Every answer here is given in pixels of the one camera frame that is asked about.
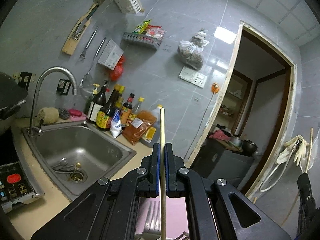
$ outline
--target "stainless steel sink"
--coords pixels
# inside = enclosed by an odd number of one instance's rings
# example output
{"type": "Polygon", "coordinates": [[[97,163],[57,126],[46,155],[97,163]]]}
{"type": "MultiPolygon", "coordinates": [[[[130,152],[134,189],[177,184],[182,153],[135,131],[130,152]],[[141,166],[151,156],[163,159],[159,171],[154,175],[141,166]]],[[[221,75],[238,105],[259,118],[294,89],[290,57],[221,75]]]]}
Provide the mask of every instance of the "stainless steel sink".
{"type": "Polygon", "coordinates": [[[44,171],[70,200],[76,199],[99,178],[111,178],[136,154],[87,122],[44,125],[41,129],[41,136],[30,136],[27,128],[22,132],[44,171]],[[51,168],[62,158],[67,158],[67,167],[81,163],[73,179],[69,179],[70,173],[56,173],[51,168]]]}

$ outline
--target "drain strainer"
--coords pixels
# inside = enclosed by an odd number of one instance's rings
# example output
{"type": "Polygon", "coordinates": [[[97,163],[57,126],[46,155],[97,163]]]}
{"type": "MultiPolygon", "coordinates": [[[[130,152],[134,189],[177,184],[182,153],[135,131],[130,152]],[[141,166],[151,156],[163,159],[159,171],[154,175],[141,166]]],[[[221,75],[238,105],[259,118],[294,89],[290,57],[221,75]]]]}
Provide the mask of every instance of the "drain strainer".
{"type": "Polygon", "coordinates": [[[87,180],[88,176],[87,174],[85,173],[85,171],[83,170],[80,170],[80,169],[71,169],[69,170],[70,173],[67,173],[66,174],[66,177],[67,179],[70,181],[70,182],[75,182],[75,183],[83,183],[87,180]]]}

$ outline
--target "curved faucet spout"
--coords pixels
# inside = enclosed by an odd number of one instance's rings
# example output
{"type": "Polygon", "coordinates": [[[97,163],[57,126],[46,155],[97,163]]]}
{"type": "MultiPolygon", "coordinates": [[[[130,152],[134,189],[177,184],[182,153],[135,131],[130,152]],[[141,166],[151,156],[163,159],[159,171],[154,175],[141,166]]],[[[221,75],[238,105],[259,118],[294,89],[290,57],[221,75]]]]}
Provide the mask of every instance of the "curved faucet spout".
{"type": "Polygon", "coordinates": [[[33,102],[32,102],[32,108],[31,108],[31,118],[30,118],[30,125],[29,125],[29,134],[30,135],[33,135],[34,134],[34,131],[33,131],[33,126],[34,126],[34,117],[35,117],[35,113],[34,113],[34,110],[36,108],[36,105],[37,105],[37,102],[38,102],[38,97],[39,97],[39,92],[40,92],[40,87],[41,87],[41,84],[44,80],[44,78],[53,73],[53,72],[61,72],[61,73],[64,73],[69,79],[70,79],[70,82],[72,84],[72,94],[73,95],[76,95],[77,94],[77,82],[76,82],[76,79],[75,77],[73,76],[73,74],[67,70],[66,68],[63,68],[63,67],[59,67],[59,66],[56,66],[56,67],[51,67],[51,68],[48,68],[46,71],[44,71],[38,81],[37,81],[37,84],[36,84],[36,90],[35,90],[35,95],[33,96],[33,102]]]}

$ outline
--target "silver bolt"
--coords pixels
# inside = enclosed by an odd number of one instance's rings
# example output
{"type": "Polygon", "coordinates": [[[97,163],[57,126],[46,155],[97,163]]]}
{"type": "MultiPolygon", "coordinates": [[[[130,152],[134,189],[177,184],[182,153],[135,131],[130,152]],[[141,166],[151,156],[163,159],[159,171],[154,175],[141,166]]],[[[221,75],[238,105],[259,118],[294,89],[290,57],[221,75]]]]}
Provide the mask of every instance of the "silver bolt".
{"type": "Polygon", "coordinates": [[[179,172],[180,172],[181,174],[188,174],[188,173],[189,173],[189,169],[188,169],[188,168],[180,168],[180,169],[179,169],[179,172]]]}
{"type": "Polygon", "coordinates": [[[217,184],[220,186],[224,186],[227,184],[227,181],[225,179],[217,179],[217,184]]]}
{"type": "Polygon", "coordinates": [[[106,178],[106,177],[103,177],[103,178],[101,178],[101,179],[98,180],[98,183],[99,183],[99,185],[101,185],[101,186],[104,186],[104,185],[108,184],[108,182],[109,182],[109,179],[106,178]]]}
{"type": "Polygon", "coordinates": [[[147,170],[145,168],[137,168],[137,173],[138,174],[145,174],[147,170]]]}

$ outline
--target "pot handle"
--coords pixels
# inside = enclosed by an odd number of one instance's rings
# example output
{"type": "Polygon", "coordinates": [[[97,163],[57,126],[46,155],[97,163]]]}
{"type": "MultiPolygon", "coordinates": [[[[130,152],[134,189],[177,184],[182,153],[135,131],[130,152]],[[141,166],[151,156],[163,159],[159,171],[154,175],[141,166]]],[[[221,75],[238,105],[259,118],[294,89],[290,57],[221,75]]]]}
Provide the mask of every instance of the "pot handle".
{"type": "Polygon", "coordinates": [[[10,116],[14,115],[15,113],[20,111],[20,106],[22,104],[24,104],[26,101],[22,100],[19,103],[12,105],[12,106],[8,106],[7,109],[5,109],[1,115],[1,119],[5,120],[7,118],[9,118],[10,116]]]}

